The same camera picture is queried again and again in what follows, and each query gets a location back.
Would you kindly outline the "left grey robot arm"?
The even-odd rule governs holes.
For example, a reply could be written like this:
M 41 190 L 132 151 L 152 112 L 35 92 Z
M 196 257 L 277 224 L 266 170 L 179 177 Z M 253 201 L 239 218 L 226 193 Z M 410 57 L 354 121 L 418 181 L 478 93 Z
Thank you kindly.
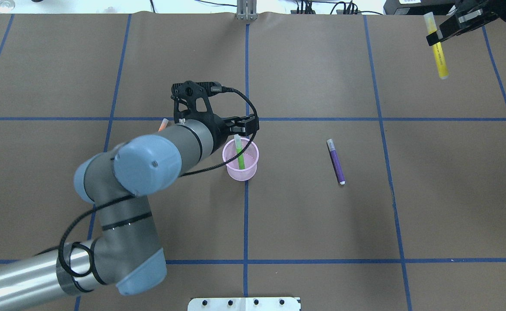
M 167 275 L 148 195 L 208 158 L 229 136 L 249 136 L 258 117 L 179 117 L 79 166 L 74 187 L 94 209 L 78 216 L 57 247 L 0 268 L 0 311 L 20 311 L 115 285 L 138 295 Z

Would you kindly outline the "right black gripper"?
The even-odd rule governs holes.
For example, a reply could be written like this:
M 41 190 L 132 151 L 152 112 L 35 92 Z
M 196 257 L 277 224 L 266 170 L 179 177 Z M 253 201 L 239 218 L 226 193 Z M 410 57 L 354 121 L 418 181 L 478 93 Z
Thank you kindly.
M 468 33 L 496 19 L 506 22 L 506 0 L 456 0 L 455 12 L 426 36 L 429 47 L 452 37 Z

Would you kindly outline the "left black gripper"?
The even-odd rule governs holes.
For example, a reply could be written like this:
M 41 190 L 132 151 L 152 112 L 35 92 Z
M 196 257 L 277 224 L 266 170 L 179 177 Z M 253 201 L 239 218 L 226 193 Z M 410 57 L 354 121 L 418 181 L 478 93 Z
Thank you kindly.
M 247 116 L 220 118 L 214 116 L 213 149 L 219 149 L 225 144 L 229 136 L 252 136 L 260 128 L 259 120 L 255 114 Z

